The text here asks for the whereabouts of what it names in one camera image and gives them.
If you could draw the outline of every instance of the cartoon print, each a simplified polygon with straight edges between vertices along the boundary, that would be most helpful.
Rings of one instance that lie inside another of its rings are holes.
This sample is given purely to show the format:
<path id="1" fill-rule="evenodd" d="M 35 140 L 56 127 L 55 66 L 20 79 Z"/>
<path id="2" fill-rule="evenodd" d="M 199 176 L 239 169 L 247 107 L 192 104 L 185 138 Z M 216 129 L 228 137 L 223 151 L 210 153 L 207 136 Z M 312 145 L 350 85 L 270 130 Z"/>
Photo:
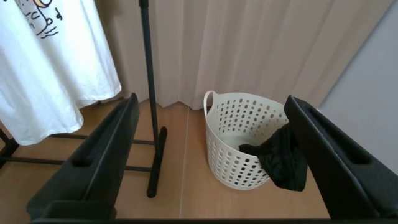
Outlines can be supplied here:
<path id="1" fill-rule="evenodd" d="M 57 23 L 63 17 L 53 0 L 15 0 L 36 36 L 41 39 L 59 33 Z"/>

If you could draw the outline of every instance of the laundry basket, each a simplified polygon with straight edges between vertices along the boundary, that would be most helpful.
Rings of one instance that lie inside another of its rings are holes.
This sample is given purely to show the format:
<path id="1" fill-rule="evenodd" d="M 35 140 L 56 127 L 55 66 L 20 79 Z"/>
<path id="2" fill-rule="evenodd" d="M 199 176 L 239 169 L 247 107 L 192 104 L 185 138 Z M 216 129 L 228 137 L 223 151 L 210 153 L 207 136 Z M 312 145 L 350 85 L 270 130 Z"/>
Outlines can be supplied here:
<path id="1" fill-rule="evenodd" d="M 207 99 L 213 105 L 207 112 Z M 287 124 L 284 106 L 249 93 L 217 94 L 203 100 L 206 117 L 207 159 L 223 184 L 238 190 L 254 189 L 269 179 L 256 156 L 239 152 L 239 145 L 258 146 Z"/>

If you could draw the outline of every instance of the clothes rack base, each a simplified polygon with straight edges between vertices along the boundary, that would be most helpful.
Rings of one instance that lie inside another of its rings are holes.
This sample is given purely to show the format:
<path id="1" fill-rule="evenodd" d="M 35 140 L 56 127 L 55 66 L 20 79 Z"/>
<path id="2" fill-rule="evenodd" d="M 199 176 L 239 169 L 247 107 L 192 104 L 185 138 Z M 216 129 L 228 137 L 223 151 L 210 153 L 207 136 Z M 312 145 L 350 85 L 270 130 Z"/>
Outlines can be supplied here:
<path id="1" fill-rule="evenodd" d="M 144 35 L 144 48 L 145 58 L 147 65 L 147 77 L 148 77 L 148 89 L 149 89 L 149 101 L 150 101 L 150 113 L 152 118 L 152 129 L 154 140 L 133 140 L 133 144 L 146 144 L 155 146 L 155 156 L 152 163 L 152 167 L 136 167 L 126 166 L 125 170 L 150 172 L 147 196 L 149 198 L 155 197 L 157 193 L 157 184 L 159 182 L 160 167 L 163 160 L 163 152 L 165 142 L 167 138 L 167 128 L 162 127 L 158 133 L 157 128 L 157 113 L 156 113 L 156 98 L 155 98 L 155 81 L 154 81 L 154 68 L 152 64 L 152 47 L 150 44 L 150 29 L 149 29 L 149 12 L 148 12 L 148 1 L 139 1 L 141 8 L 141 19 L 142 19 L 142 32 Z M 85 139 L 87 136 L 77 134 L 54 134 L 52 138 L 68 138 L 68 139 Z M 61 165 L 64 161 L 52 160 L 52 159 L 34 159 L 26 157 L 13 157 L 13 153 L 19 147 L 19 144 L 14 138 L 9 139 L 4 131 L 0 130 L 0 138 L 6 144 L 0 151 L 0 169 L 6 162 L 28 162 L 36 164 L 52 164 Z"/>

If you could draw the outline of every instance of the beige curtain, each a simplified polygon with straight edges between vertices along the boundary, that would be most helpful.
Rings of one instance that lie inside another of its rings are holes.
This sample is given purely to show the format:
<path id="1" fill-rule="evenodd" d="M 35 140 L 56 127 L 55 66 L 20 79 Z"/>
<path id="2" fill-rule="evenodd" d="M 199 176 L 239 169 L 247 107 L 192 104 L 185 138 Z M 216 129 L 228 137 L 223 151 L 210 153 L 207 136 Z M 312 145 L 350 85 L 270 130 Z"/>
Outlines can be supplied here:
<path id="1" fill-rule="evenodd" d="M 97 0 L 123 95 L 148 98 L 138 1 Z M 392 0 L 155 0 L 157 101 L 201 108 L 208 90 L 318 106 Z"/>

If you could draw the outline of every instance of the hanging clothes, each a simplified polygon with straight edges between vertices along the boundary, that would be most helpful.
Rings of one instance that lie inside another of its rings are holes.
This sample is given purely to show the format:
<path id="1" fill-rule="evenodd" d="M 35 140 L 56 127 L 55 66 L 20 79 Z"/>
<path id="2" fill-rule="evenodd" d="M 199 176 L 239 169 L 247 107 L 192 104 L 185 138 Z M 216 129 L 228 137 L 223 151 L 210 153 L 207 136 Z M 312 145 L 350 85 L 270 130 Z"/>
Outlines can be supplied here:
<path id="1" fill-rule="evenodd" d="M 297 144 L 289 124 L 279 128 L 260 146 L 243 144 L 243 153 L 257 156 L 261 167 L 276 186 L 302 191 L 307 181 L 307 160 Z"/>
<path id="2" fill-rule="evenodd" d="M 81 128 L 121 91 L 93 0 L 0 2 L 0 120 L 21 145 Z"/>

